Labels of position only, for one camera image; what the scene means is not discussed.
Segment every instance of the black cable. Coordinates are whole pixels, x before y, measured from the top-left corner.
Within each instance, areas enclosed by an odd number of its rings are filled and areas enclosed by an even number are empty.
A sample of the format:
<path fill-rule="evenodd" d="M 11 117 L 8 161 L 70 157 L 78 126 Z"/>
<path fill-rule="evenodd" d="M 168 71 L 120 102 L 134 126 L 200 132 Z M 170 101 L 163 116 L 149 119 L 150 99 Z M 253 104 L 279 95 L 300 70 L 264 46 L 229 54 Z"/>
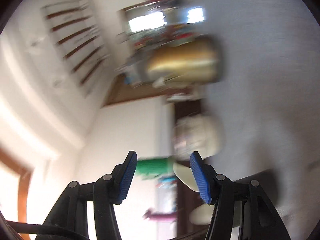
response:
<path fill-rule="evenodd" d="M 7 221 L 7 223 L 17 233 L 21 234 L 38 234 L 38 235 L 52 235 L 52 236 L 63 236 L 73 240 L 90 240 L 89 238 L 77 234 L 71 230 L 67 230 L 57 226 L 48 225 L 34 225 L 26 223 L 18 223 L 13 221 Z"/>

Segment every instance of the gold object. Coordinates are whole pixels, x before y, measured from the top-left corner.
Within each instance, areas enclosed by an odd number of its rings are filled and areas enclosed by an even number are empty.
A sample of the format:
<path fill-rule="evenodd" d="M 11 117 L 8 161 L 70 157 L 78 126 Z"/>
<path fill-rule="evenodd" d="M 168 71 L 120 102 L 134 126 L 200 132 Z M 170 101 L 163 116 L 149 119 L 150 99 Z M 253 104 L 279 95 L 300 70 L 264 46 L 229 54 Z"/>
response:
<path fill-rule="evenodd" d="M 180 46 L 161 46 L 154 50 L 147 73 L 152 80 L 164 77 L 171 82 L 214 82 L 218 77 L 218 53 L 213 41 L 199 36 Z"/>

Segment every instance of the wooden trim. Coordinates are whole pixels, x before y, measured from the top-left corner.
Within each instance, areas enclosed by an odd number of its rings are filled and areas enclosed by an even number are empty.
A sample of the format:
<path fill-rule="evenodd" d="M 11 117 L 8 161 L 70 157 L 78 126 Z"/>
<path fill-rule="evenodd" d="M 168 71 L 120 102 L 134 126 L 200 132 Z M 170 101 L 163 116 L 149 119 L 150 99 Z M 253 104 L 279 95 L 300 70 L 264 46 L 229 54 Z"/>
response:
<path fill-rule="evenodd" d="M 0 161 L 9 169 L 20 175 L 18 186 L 18 222 L 27 222 L 27 198 L 32 171 L 7 155 L 0 148 Z M 24 240 L 30 240 L 29 234 L 21 234 Z"/>
<path fill-rule="evenodd" d="M 99 60 L 94 66 L 93 68 L 87 73 L 87 75 L 81 80 L 80 84 L 84 85 L 84 83 L 86 83 L 88 81 L 88 79 L 90 78 L 90 76 L 97 70 L 97 68 L 100 66 L 100 64 L 102 63 L 102 61 L 104 61 L 105 59 L 101 59 Z"/>
<path fill-rule="evenodd" d="M 128 11 L 128 10 L 131 10 L 131 9 L 133 9 L 133 8 L 136 8 L 136 7 L 145 6 L 145 5 L 151 5 L 151 4 L 153 4 L 153 3 L 156 3 L 156 2 L 150 2 L 150 1 L 141 2 L 141 3 L 137 3 L 137 4 L 134 4 L 134 5 L 125 7 L 125 8 L 123 8 L 122 10 L 123 10 L 123 11 Z"/>
<path fill-rule="evenodd" d="M 51 18 L 60 16 L 60 15 L 63 15 L 63 14 L 72 13 L 72 12 L 76 12 L 76 11 L 81 11 L 81 9 L 78 7 L 78 8 L 72 8 L 72 9 L 68 9 L 68 10 L 63 10 L 63 11 L 59 11 L 59 12 L 55 12 L 55 13 L 49 14 L 46 17 L 47 17 L 47 19 L 51 19 Z"/>
<path fill-rule="evenodd" d="M 84 29 L 82 29 L 82 30 L 79 30 L 78 32 L 75 32 L 75 33 L 73 33 L 73 34 L 71 34 L 71 35 L 63 38 L 62 40 L 58 41 L 58 42 L 57 42 L 57 45 L 61 45 L 62 43 L 64 43 L 64 42 L 66 42 L 66 41 L 68 41 L 68 40 L 76 37 L 77 35 L 79 35 L 79 34 L 81 34 L 81 33 L 84 33 L 84 32 L 86 32 L 86 31 L 89 31 L 89 30 L 91 30 L 92 28 L 93 28 L 93 26 L 90 26 L 90 27 L 88 27 L 88 28 L 84 28 Z"/>
<path fill-rule="evenodd" d="M 166 87 L 153 88 L 151 83 L 144 83 L 133 88 L 131 85 L 125 84 L 124 80 L 124 74 L 120 74 L 114 78 L 109 93 L 103 103 L 103 107 L 152 97 L 170 96 L 177 93 L 190 94 L 193 90 L 192 87 L 181 89 Z"/>
<path fill-rule="evenodd" d="M 89 19 L 91 16 L 86 16 L 86 17 L 81 17 L 81 18 L 78 18 L 78 19 L 75 19 L 75 20 L 72 20 L 72 21 L 69 21 L 69 22 L 65 22 L 63 24 L 60 24 L 60 25 L 57 25 L 55 27 L 52 27 L 51 28 L 51 31 L 52 32 L 55 32 L 63 27 L 66 27 L 66 26 L 69 26 L 71 24 L 74 24 L 74 23 L 77 23 L 77 22 L 82 22 L 82 21 L 85 21 L 86 19 Z"/>
<path fill-rule="evenodd" d="M 102 46 L 97 47 L 94 51 L 92 51 L 88 56 L 86 56 L 78 65 L 76 65 L 73 69 L 72 72 L 76 72 L 89 58 L 91 58 L 98 50 L 100 50 Z"/>
<path fill-rule="evenodd" d="M 75 54 L 78 50 L 82 49 L 85 45 L 89 44 L 90 42 L 94 41 L 96 38 L 98 38 L 98 36 L 95 36 L 89 40 L 87 40 L 86 42 L 82 43 L 81 45 L 79 45 L 78 47 L 76 47 L 74 50 L 70 51 L 68 54 L 66 54 L 64 56 L 65 59 L 71 57 L 73 54 Z"/>

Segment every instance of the white wall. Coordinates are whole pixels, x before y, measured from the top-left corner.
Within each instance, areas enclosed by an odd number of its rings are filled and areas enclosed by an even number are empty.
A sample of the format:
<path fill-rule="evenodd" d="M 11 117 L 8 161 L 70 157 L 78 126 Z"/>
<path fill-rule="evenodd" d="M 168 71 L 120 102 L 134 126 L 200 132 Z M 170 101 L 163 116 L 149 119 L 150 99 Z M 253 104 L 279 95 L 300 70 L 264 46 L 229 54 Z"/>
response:
<path fill-rule="evenodd" d="M 122 163 L 130 150 L 138 158 L 170 151 L 170 139 L 165 140 L 160 132 L 170 134 L 170 111 L 163 102 L 162 97 L 157 97 L 102 108 L 82 151 L 75 179 L 80 183 L 96 181 Z M 156 239 L 156 223 L 142 219 L 148 208 L 157 206 L 156 183 L 134 176 L 127 198 L 115 206 L 123 240 Z"/>
<path fill-rule="evenodd" d="M 69 105 L 45 82 L 39 67 L 49 73 L 51 67 L 63 68 L 63 63 L 40 8 L 57 1 L 63 0 L 24 0 L 0 36 L 0 144 L 33 170 L 27 219 L 36 224 L 43 223 L 73 179 L 78 153 L 113 78 L 112 70 L 104 72 L 96 92 L 82 101 L 76 88 L 64 91 Z M 43 46 L 33 54 L 28 45 L 37 38 Z M 35 64 L 35 57 L 42 57 L 42 65 Z"/>
<path fill-rule="evenodd" d="M 131 5 L 145 2 L 146 0 L 92 0 L 98 15 L 98 23 L 102 33 L 106 37 L 109 48 L 115 57 L 116 64 L 121 66 L 127 57 L 132 54 L 129 42 L 121 44 L 116 36 L 123 32 L 119 10 Z"/>
<path fill-rule="evenodd" d="M 34 111 L 12 77 L 1 46 L 0 66 L 1 148 L 33 170 L 27 220 L 41 224 L 72 180 L 78 150 Z"/>
<path fill-rule="evenodd" d="M 20 175 L 0 162 L 0 209 L 5 219 L 18 221 L 18 190 Z"/>

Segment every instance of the green object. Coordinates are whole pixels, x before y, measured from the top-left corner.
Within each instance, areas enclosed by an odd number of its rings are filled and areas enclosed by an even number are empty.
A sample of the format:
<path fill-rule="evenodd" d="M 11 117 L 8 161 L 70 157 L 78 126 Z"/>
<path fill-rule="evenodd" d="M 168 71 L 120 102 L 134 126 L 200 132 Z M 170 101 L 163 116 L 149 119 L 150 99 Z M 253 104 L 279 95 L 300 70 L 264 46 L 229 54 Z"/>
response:
<path fill-rule="evenodd" d="M 161 175 L 173 173 L 173 161 L 168 158 L 139 159 L 136 173 L 142 175 L 144 179 L 154 179 Z"/>

